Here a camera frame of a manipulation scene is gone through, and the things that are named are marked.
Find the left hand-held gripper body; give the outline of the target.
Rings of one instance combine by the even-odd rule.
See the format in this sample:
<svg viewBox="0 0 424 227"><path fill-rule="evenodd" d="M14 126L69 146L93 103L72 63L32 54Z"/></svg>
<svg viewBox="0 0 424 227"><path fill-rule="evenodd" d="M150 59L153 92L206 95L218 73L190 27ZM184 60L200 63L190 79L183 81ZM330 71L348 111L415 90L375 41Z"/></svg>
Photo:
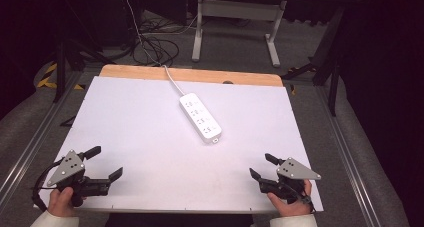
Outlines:
<svg viewBox="0 0 424 227"><path fill-rule="evenodd" d="M79 154L70 150L59 161L58 168L47 181L48 187L55 186L59 191L71 187L74 191L71 199L73 207L80 207L84 197L106 196L111 185L109 179L87 177L84 160L80 159Z"/></svg>

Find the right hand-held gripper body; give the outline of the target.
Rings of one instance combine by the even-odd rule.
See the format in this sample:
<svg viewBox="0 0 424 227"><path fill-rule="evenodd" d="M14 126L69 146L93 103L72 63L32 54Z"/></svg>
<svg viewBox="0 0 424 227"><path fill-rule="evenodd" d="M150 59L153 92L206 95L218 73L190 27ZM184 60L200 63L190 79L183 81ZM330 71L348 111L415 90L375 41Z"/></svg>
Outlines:
<svg viewBox="0 0 424 227"><path fill-rule="evenodd" d="M297 160L289 157L276 169L277 181L262 178L258 181L261 193L273 193L280 199L292 204L297 200L310 203L305 193L305 180L320 180L321 175L309 169Z"/></svg>

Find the person's right hand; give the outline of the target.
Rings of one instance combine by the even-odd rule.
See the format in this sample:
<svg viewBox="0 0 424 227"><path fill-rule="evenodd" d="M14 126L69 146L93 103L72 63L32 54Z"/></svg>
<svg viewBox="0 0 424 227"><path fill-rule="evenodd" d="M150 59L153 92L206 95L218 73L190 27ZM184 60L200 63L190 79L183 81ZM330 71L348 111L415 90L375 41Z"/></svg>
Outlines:
<svg viewBox="0 0 424 227"><path fill-rule="evenodd" d="M312 213L311 205L304 203L302 200L297 200L292 204L287 204L273 193L268 193L267 197L281 217L302 216Z"/></svg>

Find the person's left hand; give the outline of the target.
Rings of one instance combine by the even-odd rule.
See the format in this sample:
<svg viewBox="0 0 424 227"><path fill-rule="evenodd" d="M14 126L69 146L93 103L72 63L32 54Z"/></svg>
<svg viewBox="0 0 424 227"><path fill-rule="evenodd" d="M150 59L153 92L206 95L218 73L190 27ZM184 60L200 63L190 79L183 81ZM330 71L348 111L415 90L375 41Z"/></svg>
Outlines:
<svg viewBox="0 0 424 227"><path fill-rule="evenodd" d="M75 210L72 205L73 189L66 187L62 191L54 189L50 193L48 212L56 217L74 217Z"/></svg>

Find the white board sheet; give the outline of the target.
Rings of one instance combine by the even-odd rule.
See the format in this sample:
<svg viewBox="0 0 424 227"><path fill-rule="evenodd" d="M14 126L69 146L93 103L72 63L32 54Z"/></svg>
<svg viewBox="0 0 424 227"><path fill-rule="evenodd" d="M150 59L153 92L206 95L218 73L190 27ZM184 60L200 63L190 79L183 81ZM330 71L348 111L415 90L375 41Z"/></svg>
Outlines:
<svg viewBox="0 0 424 227"><path fill-rule="evenodd" d="M196 94L222 128L205 143L180 107ZM123 175L85 210L269 213L273 206L249 169L275 179L269 153L307 165L308 156L283 87L96 77L56 155L100 146L86 161L90 178Z"/></svg>

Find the white power strip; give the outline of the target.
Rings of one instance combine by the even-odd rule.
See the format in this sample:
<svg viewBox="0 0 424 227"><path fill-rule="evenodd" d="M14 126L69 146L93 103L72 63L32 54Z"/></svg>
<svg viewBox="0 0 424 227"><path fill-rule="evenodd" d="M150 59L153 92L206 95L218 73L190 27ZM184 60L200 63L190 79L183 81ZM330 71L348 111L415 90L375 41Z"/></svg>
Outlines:
<svg viewBox="0 0 424 227"><path fill-rule="evenodd" d="M217 143L221 137L222 128L200 98L194 93L189 93L183 95L179 103L201 139L207 144Z"/></svg>

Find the yellow black floor tape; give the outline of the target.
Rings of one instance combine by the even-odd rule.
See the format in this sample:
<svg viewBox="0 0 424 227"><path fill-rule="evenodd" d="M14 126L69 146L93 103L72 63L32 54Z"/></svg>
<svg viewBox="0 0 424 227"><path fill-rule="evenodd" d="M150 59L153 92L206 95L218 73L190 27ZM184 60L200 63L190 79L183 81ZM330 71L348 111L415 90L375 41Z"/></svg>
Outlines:
<svg viewBox="0 0 424 227"><path fill-rule="evenodd" d="M48 68L45 70L41 80L36 84L37 88L51 88L56 89L58 84L53 81L53 73L57 69L57 64L52 62Z"/></svg>

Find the black metal stand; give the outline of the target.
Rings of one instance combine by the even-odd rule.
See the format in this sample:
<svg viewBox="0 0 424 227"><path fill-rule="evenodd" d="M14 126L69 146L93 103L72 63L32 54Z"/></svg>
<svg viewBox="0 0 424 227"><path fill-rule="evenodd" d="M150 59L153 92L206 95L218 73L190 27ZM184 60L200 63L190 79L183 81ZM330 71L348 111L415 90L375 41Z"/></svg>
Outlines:
<svg viewBox="0 0 424 227"><path fill-rule="evenodd" d="M113 64L113 61L100 54L102 50L96 32L88 0L59 0L53 8L55 13L55 40L57 62L57 89L54 102L62 100L67 90L66 64L72 71L81 72L85 63L82 52L91 56L96 62Z"/></svg>
<svg viewBox="0 0 424 227"><path fill-rule="evenodd" d="M315 69L315 75L312 78L312 83L315 86L323 86L328 78L330 81L329 96L327 98L327 105L330 113L335 116L336 94L339 78L339 70L337 64L337 35L340 22L345 12L344 7L338 7L333 17L331 18L326 31L314 53L310 62L299 69L289 71L282 76L283 80L290 80L307 71Z"/></svg>

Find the aluminium floor rail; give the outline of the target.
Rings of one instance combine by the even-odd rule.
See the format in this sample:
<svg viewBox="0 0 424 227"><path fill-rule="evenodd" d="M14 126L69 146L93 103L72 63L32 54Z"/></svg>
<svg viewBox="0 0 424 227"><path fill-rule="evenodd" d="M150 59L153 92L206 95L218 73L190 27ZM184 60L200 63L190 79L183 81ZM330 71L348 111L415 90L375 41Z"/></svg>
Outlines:
<svg viewBox="0 0 424 227"><path fill-rule="evenodd" d="M67 75L58 100L56 89L37 89L0 121L0 208L18 188L81 76L82 72Z"/></svg>
<svg viewBox="0 0 424 227"><path fill-rule="evenodd" d="M382 227L381 222L376 214L375 208L369 197L363 179L358 171L358 168L351 155L349 146L342 133L339 122L335 116L332 115L328 103L325 89L323 87L315 88L318 98L324 108L327 119L330 122L331 129L336 138L337 149L341 157L341 161L349 178L353 192L360 206L361 212L364 216L367 227Z"/></svg>

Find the white metal desk frame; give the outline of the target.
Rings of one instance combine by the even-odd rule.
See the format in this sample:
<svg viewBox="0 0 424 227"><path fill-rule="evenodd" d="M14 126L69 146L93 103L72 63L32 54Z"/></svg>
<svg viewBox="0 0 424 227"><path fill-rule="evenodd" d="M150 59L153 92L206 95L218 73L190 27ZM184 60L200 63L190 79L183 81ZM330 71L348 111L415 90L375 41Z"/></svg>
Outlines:
<svg viewBox="0 0 424 227"><path fill-rule="evenodd" d="M275 46L275 38L278 33L287 2L282 0L279 4L259 4L224 0L197 0L197 26L194 36L194 45L191 59L194 62L200 60L202 46L202 19L208 17L239 18L248 20L272 21L273 28L270 33L264 35L272 66L281 66Z"/></svg>

